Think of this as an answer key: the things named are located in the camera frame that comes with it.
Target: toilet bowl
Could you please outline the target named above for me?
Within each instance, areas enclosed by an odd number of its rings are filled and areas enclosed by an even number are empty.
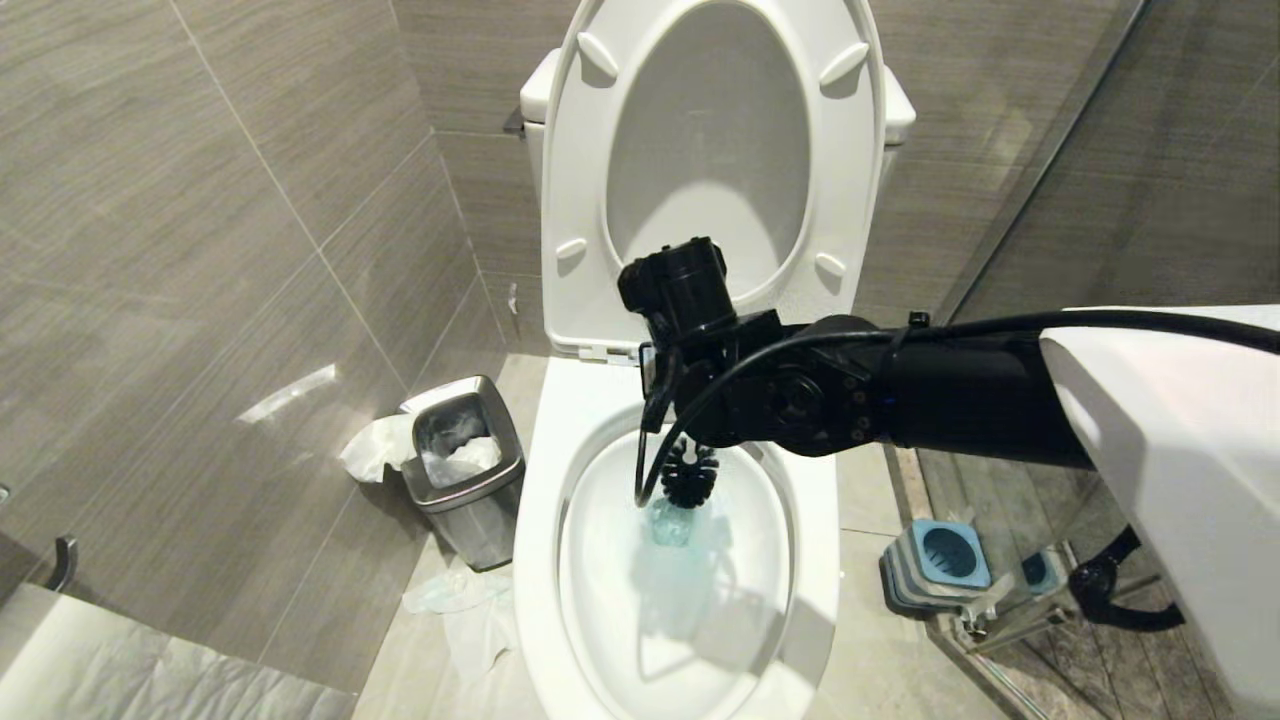
[[[709,236],[740,315],[847,313],[886,96],[905,102],[886,78],[865,0],[585,0],[522,91],[562,356],[529,448],[515,605],[553,720],[808,710],[838,601],[835,460],[719,450],[689,543],[654,542],[631,492],[648,334],[614,283],[635,258]]]

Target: toilet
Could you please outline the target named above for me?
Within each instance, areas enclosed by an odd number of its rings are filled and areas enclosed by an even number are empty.
[[[835,459],[719,450],[687,544],[655,543],[632,498],[648,334],[616,282],[709,236],[740,315],[850,310],[915,119],[865,0],[584,0],[521,114],[557,350],[513,564],[539,701],[552,720],[799,720],[836,625]]]

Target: stainless steel trash can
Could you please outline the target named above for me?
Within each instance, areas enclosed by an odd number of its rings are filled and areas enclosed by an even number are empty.
[[[413,420],[416,454],[402,468],[410,497],[471,569],[480,571],[509,562],[525,454],[498,388],[489,378],[476,375],[440,386],[415,401],[422,404]],[[435,478],[429,474],[430,466],[440,466],[439,460],[428,461],[428,454],[444,459],[485,434],[497,441],[498,464],[440,487],[444,482],[440,474]]]

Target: black cable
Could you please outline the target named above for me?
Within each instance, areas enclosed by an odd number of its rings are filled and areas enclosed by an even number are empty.
[[[942,325],[937,328],[910,329],[904,342],[955,340],[961,337],[974,337],[983,334],[1044,331],[1048,328],[1088,327],[1088,328],[1121,328],[1134,331],[1166,332],[1215,340],[1231,345],[1240,345],[1253,350],[1261,350],[1272,355],[1280,354],[1280,333],[1257,325],[1221,320],[1217,318],[1204,318],[1199,315],[1179,315],[1174,313],[1156,313],[1151,310],[1062,310],[1056,313],[1036,313],[1030,315],[1014,315],[995,320],[978,320],[974,323],[961,323],[959,325]],[[676,421],[662,438],[658,454],[653,465],[641,484],[644,475],[644,436],[640,433],[641,455],[636,464],[635,500],[639,507],[644,507],[653,496],[653,489],[658,484],[662,464],[671,454],[671,447],[684,433],[689,424],[694,421],[698,413],[710,402],[713,397],[724,389],[724,386],[733,382],[739,375],[767,360],[768,357],[796,350],[800,347],[813,347],[820,345],[836,345],[846,342],[890,342],[897,331],[845,331],[835,333],[819,333],[808,336],[792,336],[753,352],[741,363],[724,370],[712,380],[701,392],[685,406]]]

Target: toilet tank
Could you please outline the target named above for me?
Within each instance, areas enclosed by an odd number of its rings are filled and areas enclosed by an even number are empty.
[[[552,96],[552,79],[559,63],[561,49],[557,47],[543,58],[534,74],[529,76],[520,88],[520,114],[524,117],[524,137],[529,150],[529,163],[534,173],[534,190],[538,200],[543,199],[543,137],[547,132],[547,105]],[[884,161],[881,165],[879,190],[884,190],[890,172],[897,158],[897,151],[906,143],[906,136],[915,124],[915,108],[906,97],[893,70],[884,68]],[[879,205],[881,193],[876,193]]]

